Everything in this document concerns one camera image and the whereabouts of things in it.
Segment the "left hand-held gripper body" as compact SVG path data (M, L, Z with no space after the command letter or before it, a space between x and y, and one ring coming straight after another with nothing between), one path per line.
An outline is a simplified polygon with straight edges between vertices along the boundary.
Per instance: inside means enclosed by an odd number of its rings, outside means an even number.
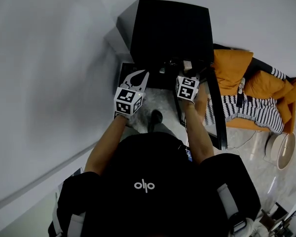
M145 95L144 92L118 87L114 97L114 114L130 118L143 105Z

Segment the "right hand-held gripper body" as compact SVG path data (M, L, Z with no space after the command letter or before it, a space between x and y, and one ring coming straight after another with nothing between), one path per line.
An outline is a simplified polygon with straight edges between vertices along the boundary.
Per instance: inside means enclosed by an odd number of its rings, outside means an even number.
M175 89L176 96L178 98L185 99L193 103L198 93L199 81L196 77L186 78L183 76L177 76Z

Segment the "person's right forearm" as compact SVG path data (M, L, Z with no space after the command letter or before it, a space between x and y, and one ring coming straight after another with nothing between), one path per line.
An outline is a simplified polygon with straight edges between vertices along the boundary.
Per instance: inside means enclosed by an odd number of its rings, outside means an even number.
M195 105L187 100L183 100L183 105L192 160L196 164L200 164L205 159L214 156L213 144Z

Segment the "person's left forearm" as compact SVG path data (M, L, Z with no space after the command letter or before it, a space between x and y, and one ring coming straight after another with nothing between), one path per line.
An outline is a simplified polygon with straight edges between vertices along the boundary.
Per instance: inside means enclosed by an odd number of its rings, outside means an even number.
M84 172L102 175L110 162L126 127L127 118L117 115L90 153Z

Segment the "person's right shoe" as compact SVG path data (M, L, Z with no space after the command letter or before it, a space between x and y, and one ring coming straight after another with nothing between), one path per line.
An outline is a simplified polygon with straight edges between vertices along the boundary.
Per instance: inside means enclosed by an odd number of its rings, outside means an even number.
M153 132L156 125L161 124L163 121L163 115L159 110L153 110L151 112L148 122L148 132Z

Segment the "person's left leg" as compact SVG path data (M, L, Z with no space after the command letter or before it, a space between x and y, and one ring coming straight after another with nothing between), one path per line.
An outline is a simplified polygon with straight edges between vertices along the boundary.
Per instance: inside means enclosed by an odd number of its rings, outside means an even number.
M139 134L139 131L133 128L130 124L126 124L126 127L124 129L124 134L126 134L127 136L131 136L131 135Z

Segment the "person's leg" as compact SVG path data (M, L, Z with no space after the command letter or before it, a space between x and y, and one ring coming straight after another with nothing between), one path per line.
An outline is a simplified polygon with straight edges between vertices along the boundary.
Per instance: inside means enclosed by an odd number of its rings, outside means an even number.
M126 127L124 129L124 134L126 134L127 136L131 136L131 135L139 134L139 131L133 128L130 124L126 124Z
M163 123L157 123L157 124L150 123L148 125L148 133L152 133L152 132L163 132L163 133L172 135L176 138L175 134L170 129L168 129Z

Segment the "glass fridge door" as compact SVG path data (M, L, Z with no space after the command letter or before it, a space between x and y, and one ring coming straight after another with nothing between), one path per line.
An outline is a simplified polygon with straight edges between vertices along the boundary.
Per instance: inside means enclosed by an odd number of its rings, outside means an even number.
M223 107L222 107L222 99L220 94L220 89L218 85L218 81L212 68L204 68L201 71L191 69L188 71L188 74L193 75L189 77L184 74L183 70L178 71L177 76L183 76L186 78L196 77L199 81L199 87L201 85L205 85L205 92L208 93L207 100L211 103L205 104L205 109L209 110L210 114L209 120L216 126L216 134L209 133L213 146L219 150L225 150L227 148L227 134L226 134L226 125L225 118L223 116ZM175 105L177 109L178 119L182 126L185 126L185 116L183 115L183 110L179 103L181 98L176 96L176 89L173 90Z

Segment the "person's right leg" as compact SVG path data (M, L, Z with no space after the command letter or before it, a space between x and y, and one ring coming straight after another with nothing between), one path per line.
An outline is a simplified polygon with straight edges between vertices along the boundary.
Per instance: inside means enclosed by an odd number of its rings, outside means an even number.
M157 124L150 123L148 125L148 133L152 133L152 132L163 132L163 133L172 135L176 138L175 134L170 129L168 129L163 123L157 123Z

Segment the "orange cushion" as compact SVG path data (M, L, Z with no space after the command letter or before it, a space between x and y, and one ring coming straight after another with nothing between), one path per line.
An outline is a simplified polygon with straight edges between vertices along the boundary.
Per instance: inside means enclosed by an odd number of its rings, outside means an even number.
M277 103L277 109L284 124L282 132L286 134L293 133L296 120L296 78L290 84L293 86L292 90Z
M267 72L258 71L245 83L244 93L258 99L275 100L285 97L293 85L287 80L281 80Z
M222 96L236 95L253 53L243 50L215 49L214 63L216 78Z

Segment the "black mini fridge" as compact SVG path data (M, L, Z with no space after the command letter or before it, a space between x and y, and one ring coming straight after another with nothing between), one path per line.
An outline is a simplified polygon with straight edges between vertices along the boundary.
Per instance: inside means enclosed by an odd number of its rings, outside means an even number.
M116 26L134 64L149 71L149 88L174 89L183 61L197 70L214 60L209 9L168 0L137 0L117 18ZM165 67L165 74L159 72Z

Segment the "orange sofa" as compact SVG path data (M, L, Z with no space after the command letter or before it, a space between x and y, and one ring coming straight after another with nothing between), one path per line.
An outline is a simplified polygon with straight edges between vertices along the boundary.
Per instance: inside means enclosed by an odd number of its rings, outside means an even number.
M254 58L250 51L214 44L214 62L226 126L291 134L296 77Z

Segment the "black white striped blanket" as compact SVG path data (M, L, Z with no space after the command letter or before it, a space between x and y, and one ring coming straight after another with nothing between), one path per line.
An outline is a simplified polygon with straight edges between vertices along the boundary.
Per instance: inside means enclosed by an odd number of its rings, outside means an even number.
M284 124L276 107L277 100L258 99L245 93L221 98L223 116L227 125L253 130L267 128L273 133L282 133Z

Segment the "round beige side table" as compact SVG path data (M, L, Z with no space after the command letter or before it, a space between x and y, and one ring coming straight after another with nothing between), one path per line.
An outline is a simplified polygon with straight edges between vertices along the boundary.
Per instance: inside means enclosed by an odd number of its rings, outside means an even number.
M264 160L284 170L292 160L296 146L294 133L272 134L265 145Z

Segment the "person's black shirt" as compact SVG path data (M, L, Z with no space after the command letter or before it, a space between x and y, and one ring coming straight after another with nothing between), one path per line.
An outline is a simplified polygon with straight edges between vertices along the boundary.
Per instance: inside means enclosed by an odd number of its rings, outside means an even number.
M231 223L218 188L227 185L241 218L255 219L260 200L238 155L200 164L163 132L122 140L102 175L67 178L49 237L227 237Z

